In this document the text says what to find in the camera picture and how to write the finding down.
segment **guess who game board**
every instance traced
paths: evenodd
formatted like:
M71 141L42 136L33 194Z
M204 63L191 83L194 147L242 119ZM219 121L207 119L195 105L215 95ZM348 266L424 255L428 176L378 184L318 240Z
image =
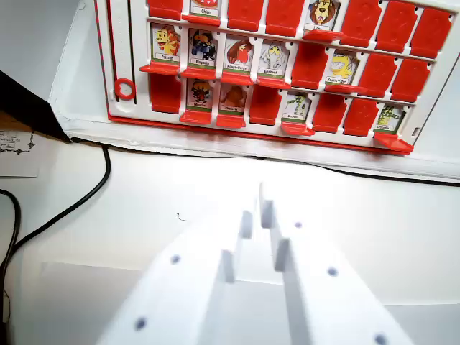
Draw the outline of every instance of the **guess who game board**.
M96 0L109 118L412 152L460 53L454 0Z

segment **white table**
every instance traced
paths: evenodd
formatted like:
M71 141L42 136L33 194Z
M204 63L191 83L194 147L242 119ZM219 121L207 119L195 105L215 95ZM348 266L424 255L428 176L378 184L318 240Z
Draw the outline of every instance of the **white table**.
M107 185L10 266L16 344L92 344L162 248L189 222L239 202L261 180L295 182L293 202L305 204L310 226L331 235L417 344L457 344L460 188L249 158L110 155ZM104 169L100 148L48 140L38 178L0 179L21 203L20 237L92 189ZM13 225L3 196L0 224L3 257ZM248 268L261 276L265 269Z

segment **red flip-up tile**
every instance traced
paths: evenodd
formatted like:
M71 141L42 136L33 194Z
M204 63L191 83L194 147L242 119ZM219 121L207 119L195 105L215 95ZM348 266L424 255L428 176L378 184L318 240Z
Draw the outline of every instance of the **red flip-up tile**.
M212 114L210 111L186 110L179 118L180 122L187 124L210 124Z
M240 129L246 126L243 116L219 114L216 120L217 127Z
M278 109L280 108L281 95L276 88L265 88L255 85L252 92L249 120L252 124L275 125Z
M385 97L385 91L390 86L396 67L393 56L377 53L370 54L359 80L359 86L363 86L367 90L360 91L359 94L371 97Z
M425 61L405 59L393 83L391 99L415 102L430 74Z
M237 84L243 86L254 84L249 74L232 73L226 71L222 73L221 82L225 84Z
M270 0L265 32L294 37L302 15L303 2L304 0Z
M295 58L292 85L299 88L316 90L323 77L328 55L323 45L301 42Z
M179 65L152 61L149 65L142 66L139 70L146 73L176 75L179 73Z
M196 78L202 79L204 81L213 81L216 79L216 70L211 70L208 68L199 68L199 67L187 67L181 73L182 76L186 78Z
M316 107L313 117L313 130L319 132L337 133L344 113L346 104L344 97L323 93Z
M150 100L152 110L165 113L179 113L180 82L175 75L150 75Z
M297 124L295 122L281 121L281 130L290 135L304 135L310 137L315 131L308 128L306 124Z
M256 32L263 5L264 0L229 0L228 27Z
M212 25L213 27L221 25L221 20L219 18L196 16L194 14L183 14L182 19L187 20L190 23Z
M440 9L424 9L410 41L410 54L436 59L451 29L450 15Z
M414 146L408 144L402 139L399 139L397 134L375 133L374 139L377 140L383 146L393 151L410 154L414 150Z
M319 41L325 43L331 43L334 40L340 40L342 37L345 37L345 34L342 32L319 29L308 30L303 34L304 40Z
M376 48L390 52L403 52L416 20L414 4L389 1L377 33Z
M362 86L355 86L355 85L349 85L349 84L329 84L329 85L326 85L324 90L328 92L345 93L347 95L353 92L362 93L362 92L367 91L367 89L363 88Z
M378 111L377 101L355 98L345 118L344 134L367 137Z
M180 20L182 0L148 0L149 16Z
M341 28L345 37L340 43L369 47L369 40L374 34L381 11L379 0L350 0Z
M285 82L284 78L257 77L257 83L268 88L281 88L283 90L290 89L290 85Z

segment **cartoon character picture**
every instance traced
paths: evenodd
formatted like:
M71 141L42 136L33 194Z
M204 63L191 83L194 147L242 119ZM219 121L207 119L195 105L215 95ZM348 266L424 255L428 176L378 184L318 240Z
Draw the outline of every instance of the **cartoon character picture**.
M289 50L284 42L264 41L259 61L259 75L284 78L288 64Z
M180 35L171 25L151 23L152 60L161 63L180 62Z
M305 30L332 30L339 6L334 0L311 0Z
M228 35L225 42L224 71L251 73L254 49L249 38Z
M358 60L352 53L336 50L329 66L326 84L350 84L357 66Z
M396 133L405 112L394 106L385 106L379 114L374 132Z
M202 17L218 17L219 1L218 0L191 0L190 11Z
M187 109L211 111L213 88L207 80L188 80Z
M200 30L190 30L189 64L194 67L216 68L216 41L213 34Z
M304 123L309 107L310 100L306 94L288 93L285 110L282 113L282 120Z
M219 113L243 115L247 92L243 86L222 84Z

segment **black wire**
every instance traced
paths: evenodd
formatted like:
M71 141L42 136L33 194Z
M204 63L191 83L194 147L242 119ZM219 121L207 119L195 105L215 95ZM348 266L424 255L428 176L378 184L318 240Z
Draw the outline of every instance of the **black wire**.
M103 185L105 185L105 183L107 182L107 180L109 179L109 176L110 176L111 162L110 162L110 156L109 156L109 151L107 150L107 147L103 146L102 147L102 152L103 152L103 157L104 157L104 159L106 161L106 172L103 174L103 177L102 177L101 181L96 185L96 187L94 187L88 194L83 196L79 201L74 203L72 206L68 207L67 209L65 209L64 211L62 211L61 213L59 213L58 215L56 215L55 217L53 217L52 219L47 221L40 228L34 230L33 232L31 232L30 234L25 236L23 239L21 239L17 243L16 243L16 240L17 240L16 231L17 231L17 233L19 233L19 225L20 225L20 222L21 222L21 208L20 208L19 203L17 202L17 199L14 197L13 194L11 194L10 192L8 192L6 190L0 190L0 191L5 192L5 195L9 196L10 198L12 197L11 200L13 201L15 215L17 215L18 212L19 212L19 222L17 222L17 218L15 216L14 235L13 235L14 241L12 241L13 238L11 238L10 247L9 247L9 256L6 256L5 259L3 260L3 262L1 263L1 271L4 272L5 275L6 275L6 269L8 268L8 264L11 261L11 258L13 257L13 255L22 246L24 246L28 241L30 241L31 239L33 239L36 236L40 235L46 229L48 229L49 227L51 227L52 225L57 223L60 219L62 219L65 216L67 216L70 212L72 212L75 209L77 209L78 207L82 206L86 201L88 201L92 196L94 196L94 194L96 194L102 188ZM1 286L2 287L4 286L4 279L1 281ZM0 311L3 313L3 297L1 299L1 309L0 309Z
M19 228L21 227L21 205L19 205L19 201L16 199L13 193L0 189L0 194L7 196L11 202L13 203L14 207L14 226L13 226L13 234L11 236L11 240L9 242L8 249L6 251L6 255L4 258L4 262L1 264L1 275L0 275L0 286L3 288L5 285L5 277L6 277L6 269L8 267L8 263L10 262L11 258L14 255L14 245L16 244L17 237L19 235ZM0 299L0 317L3 320L3 293Z

